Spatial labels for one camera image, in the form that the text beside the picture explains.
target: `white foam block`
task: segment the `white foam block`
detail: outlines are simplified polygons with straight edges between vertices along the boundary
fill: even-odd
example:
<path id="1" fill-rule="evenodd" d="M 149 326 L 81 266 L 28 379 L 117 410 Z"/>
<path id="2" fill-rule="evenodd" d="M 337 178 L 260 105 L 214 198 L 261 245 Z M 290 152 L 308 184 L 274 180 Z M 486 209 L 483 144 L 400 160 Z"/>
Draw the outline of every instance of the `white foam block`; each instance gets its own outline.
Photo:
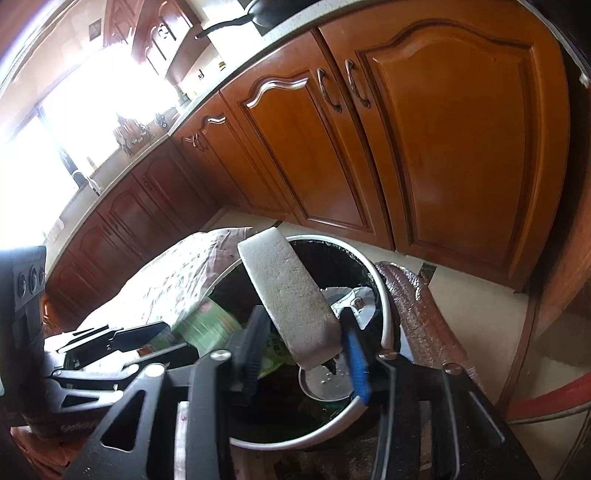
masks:
<path id="1" fill-rule="evenodd" d="M 310 370 L 342 351 L 339 321 L 277 228 L 243 240 L 238 251 L 262 304 L 299 366 Z"/>

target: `pan handle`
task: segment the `pan handle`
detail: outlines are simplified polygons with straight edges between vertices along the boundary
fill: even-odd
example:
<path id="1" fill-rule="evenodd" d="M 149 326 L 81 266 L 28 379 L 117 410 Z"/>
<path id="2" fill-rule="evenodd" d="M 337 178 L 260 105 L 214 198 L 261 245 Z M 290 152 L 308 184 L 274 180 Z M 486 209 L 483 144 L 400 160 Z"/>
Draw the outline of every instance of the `pan handle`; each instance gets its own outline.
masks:
<path id="1" fill-rule="evenodd" d="M 206 35 L 209 35 L 211 32 L 217 30 L 218 28 L 232 27 L 235 25 L 244 25 L 248 22 L 252 22 L 252 20 L 254 18 L 255 18 L 255 16 L 253 14 L 246 14 L 242 17 L 235 18 L 234 20 L 227 20 L 225 22 L 216 23 L 215 25 L 212 25 L 211 27 L 206 28 L 205 30 L 203 30 L 203 31 L 199 32 L 197 35 L 195 35 L 195 40 L 203 38 Z"/>

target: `kitchen cabinet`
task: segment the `kitchen cabinet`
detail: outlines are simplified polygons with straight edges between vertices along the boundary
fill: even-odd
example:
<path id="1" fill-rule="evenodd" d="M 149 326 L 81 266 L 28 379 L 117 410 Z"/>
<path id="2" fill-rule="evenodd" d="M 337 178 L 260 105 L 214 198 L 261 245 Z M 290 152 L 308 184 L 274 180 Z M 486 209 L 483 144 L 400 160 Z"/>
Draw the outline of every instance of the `kitchen cabinet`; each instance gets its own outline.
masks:
<path id="1" fill-rule="evenodd" d="M 392 248 L 365 134 L 311 32 L 222 89 L 298 221 Z"/>
<path id="2" fill-rule="evenodd" d="M 65 332 L 77 328 L 105 302 L 105 288 L 71 252 L 65 251 L 46 285 L 47 296 L 65 324 L 59 327 Z"/>
<path id="3" fill-rule="evenodd" d="M 210 44 L 208 38 L 195 39 L 201 31 L 199 19 L 184 0 L 144 0 L 131 56 L 139 63 L 148 60 L 176 85 Z"/>
<path id="4" fill-rule="evenodd" d="M 241 194 L 240 207 L 249 213 L 285 218 L 285 200 L 219 93 L 197 110 L 189 125 L 195 134 L 193 148 L 216 166 L 217 176 L 233 183 L 231 189 Z"/>
<path id="5" fill-rule="evenodd" d="M 199 231 L 219 210 L 170 142 L 151 152 L 132 174 L 183 236 Z"/>
<path id="6" fill-rule="evenodd" d="M 142 264 L 183 238 L 133 175 L 121 180 L 97 210 Z"/>
<path id="7" fill-rule="evenodd" d="M 68 251 L 104 286 L 104 301 L 116 295 L 143 266 L 140 257 L 96 212 L 85 220 L 68 245 Z"/>
<path id="8" fill-rule="evenodd" d="M 211 161 L 211 156 L 205 156 L 202 147 L 197 143 L 198 137 L 192 128 L 195 115 L 194 113 L 189 121 L 173 134 L 173 140 L 220 205 L 247 210 L 248 201 L 227 169 L 218 159 Z"/>
<path id="9" fill-rule="evenodd" d="M 127 42 L 135 32 L 144 0 L 108 0 L 105 7 L 105 47 Z"/>
<path id="10" fill-rule="evenodd" d="M 401 0 L 320 32 L 352 92 L 397 250 L 521 289 L 569 146 L 549 30 L 517 2 Z"/>

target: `floor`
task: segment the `floor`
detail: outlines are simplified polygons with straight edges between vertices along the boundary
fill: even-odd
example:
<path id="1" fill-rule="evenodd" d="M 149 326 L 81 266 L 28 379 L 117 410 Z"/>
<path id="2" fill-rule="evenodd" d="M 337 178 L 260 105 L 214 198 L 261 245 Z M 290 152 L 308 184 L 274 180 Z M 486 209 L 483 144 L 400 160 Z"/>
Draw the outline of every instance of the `floor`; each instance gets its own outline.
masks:
<path id="1" fill-rule="evenodd" d="M 252 226 L 256 231 L 262 231 L 274 223 L 273 219 L 226 210 L 219 212 L 209 222 L 207 230 Z M 321 233 L 288 222 L 281 223 L 278 229 L 285 236 Z M 424 261 L 418 258 L 344 240 L 374 262 L 391 261 L 415 273 L 419 273 L 424 265 Z M 519 343 L 528 297 L 514 293 L 510 288 L 439 265 L 429 288 L 443 317 L 474 363 L 486 395 L 494 403 L 505 384 Z M 580 359 L 578 364 L 570 361 L 569 365 L 568 360 L 565 360 L 569 349 L 560 350 L 557 347 L 572 345 L 582 327 L 574 324 L 569 331 L 572 333 L 570 341 L 563 338 L 563 341 L 553 342 L 557 335 L 550 332 L 534 342 L 519 379 L 516 398 L 536 396 L 564 385 L 577 378 L 581 372 L 588 371 L 587 363 L 591 369 L 591 354 L 587 355 L 589 362 L 585 358 Z M 588 331 L 591 339 L 591 325 Z M 554 479 L 578 435 L 584 417 L 583 413 L 567 419 L 514 428 L 544 480 Z"/>

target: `sink faucet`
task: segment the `sink faucet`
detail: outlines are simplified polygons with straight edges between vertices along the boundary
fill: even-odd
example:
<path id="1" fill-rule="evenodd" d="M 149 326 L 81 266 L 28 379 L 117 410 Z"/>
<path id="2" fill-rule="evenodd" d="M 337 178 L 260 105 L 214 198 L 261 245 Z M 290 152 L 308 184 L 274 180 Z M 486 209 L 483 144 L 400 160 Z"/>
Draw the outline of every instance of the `sink faucet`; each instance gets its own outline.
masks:
<path id="1" fill-rule="evenodd" d="M 82 175 L 82 177 L 84 177 L 84 179 L 88 182 L 88 185 L 90 185 L 90 188 L 92 189 L 92 191 L 94 193 L 96 193 L 96 196 L 97 197 L 100 197 L 100 187 L 99 187 L 99 184 L 97 182 L 95 182 L 93 179 L 88 178 L 80 170 L 74 170 L 72 172 L 72 175 L 70 175 L 70 177 L 74 178 L 74 175 L 76 175 L 76 174 Z"/>

